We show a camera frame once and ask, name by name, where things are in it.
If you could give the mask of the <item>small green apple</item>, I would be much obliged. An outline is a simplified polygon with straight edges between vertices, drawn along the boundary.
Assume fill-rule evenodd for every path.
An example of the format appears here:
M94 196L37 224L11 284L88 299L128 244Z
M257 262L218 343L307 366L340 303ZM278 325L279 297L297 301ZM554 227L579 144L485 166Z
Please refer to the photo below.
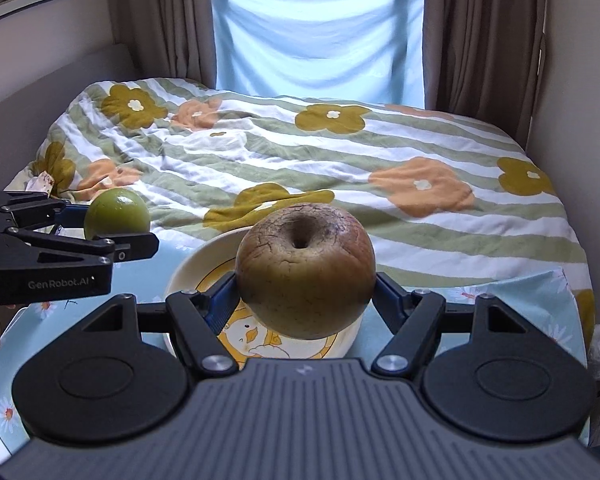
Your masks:
M110 188L92 200L84 218L84 236L145 233L150 214L143 199L126 188Z

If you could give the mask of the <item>large brownish wrinkled apple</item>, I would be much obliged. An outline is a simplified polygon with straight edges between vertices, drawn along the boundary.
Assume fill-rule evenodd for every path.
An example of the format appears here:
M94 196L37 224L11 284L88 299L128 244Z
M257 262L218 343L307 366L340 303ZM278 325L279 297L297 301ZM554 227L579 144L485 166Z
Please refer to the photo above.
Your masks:
M376 283L376 259L355 216L332 205L297 204L249 230L235 274L242 301L264 325L312 340L362 316Z

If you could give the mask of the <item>cream bowl with cartoon print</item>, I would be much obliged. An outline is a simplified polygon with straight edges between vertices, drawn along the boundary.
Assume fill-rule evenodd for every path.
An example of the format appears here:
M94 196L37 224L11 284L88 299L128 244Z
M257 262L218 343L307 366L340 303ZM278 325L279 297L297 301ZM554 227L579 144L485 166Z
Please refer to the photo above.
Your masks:
M235 266L240 242L248 230L224 233L193 250L170 278L164 292L204 292ZM324 359L342 358L352 347L362 321L322 339L294 339L261 324L243 302L238 304L219 334L219 341L243 366L250 358Z

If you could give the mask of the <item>light blue daisy tablecloth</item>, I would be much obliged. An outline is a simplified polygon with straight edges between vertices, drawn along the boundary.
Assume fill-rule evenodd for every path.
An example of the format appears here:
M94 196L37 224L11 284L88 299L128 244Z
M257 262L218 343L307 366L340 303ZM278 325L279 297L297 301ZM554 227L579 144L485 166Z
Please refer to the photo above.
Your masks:
M130 292L141 302L159 302L166 298L164 292L174 271L200 246L162 234L154 258L116 264L112 290L116 294ZM561 268L512 280L441 289L441 295L453 304L471 304L483 293L498 296L578 361L586 360L576 296ZM12 402L12 380L17 370L101 303L102 298L94 297L31 304L17 311L5 328L0 349L0 462L8 460L29 439ZM370 365L389 341L390 332L373 307L368 307L360 320L358 336L343 358L359 358Z

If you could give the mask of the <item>grey bed headboard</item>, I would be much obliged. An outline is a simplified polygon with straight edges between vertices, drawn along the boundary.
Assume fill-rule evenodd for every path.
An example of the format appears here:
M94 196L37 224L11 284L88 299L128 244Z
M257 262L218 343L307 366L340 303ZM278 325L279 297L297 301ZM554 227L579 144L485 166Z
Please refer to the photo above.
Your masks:
M50 125L89 84L140 75L124 44L102 48L28 84L0 102L0 189L27 165Z

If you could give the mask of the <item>floral striped duvet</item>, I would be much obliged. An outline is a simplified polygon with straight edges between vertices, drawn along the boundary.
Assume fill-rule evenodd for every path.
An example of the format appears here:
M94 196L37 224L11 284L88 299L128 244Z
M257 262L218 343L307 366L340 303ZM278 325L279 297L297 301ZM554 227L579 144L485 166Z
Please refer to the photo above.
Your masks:
M407 287L472 286L560 269L563 304L540 314L588 348L586 255L550 178L499 128L403 105L258 98L178 78L95 82L10 184L49 174L74 202L142 196L152 228L194 247L276 209L329 203L362 223L381 270Z

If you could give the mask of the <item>left brown curtain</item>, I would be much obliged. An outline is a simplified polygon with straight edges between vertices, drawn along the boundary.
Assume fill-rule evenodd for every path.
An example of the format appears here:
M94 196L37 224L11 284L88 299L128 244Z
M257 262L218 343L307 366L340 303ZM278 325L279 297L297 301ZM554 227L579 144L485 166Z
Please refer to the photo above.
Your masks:
M146 77L185 78L213 88L211 0L108 0L114 40Z

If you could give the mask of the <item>brown curtain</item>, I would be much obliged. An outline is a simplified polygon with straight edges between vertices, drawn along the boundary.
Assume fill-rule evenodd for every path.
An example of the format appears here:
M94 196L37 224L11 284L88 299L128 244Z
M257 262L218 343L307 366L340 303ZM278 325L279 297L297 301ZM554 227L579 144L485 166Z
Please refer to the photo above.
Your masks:
M146 77L185 78L213 88L211 0L108 0L114 40Z
M528 141L547 0L424 0L422 68L430 110Z

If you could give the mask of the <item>light blue window cloth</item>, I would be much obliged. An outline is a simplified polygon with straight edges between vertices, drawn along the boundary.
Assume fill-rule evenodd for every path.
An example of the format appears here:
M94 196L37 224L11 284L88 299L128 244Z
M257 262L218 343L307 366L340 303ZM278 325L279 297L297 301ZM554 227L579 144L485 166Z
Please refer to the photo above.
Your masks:
M424 0L212 0L216 85L421 107Z

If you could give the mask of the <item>right brown curtain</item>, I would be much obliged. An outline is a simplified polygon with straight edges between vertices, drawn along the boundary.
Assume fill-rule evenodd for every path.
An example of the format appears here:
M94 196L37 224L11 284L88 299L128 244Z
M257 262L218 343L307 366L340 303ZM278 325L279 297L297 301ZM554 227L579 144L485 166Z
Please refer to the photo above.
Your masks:
M547 0L424 0L422 68L430 110L528 141Z

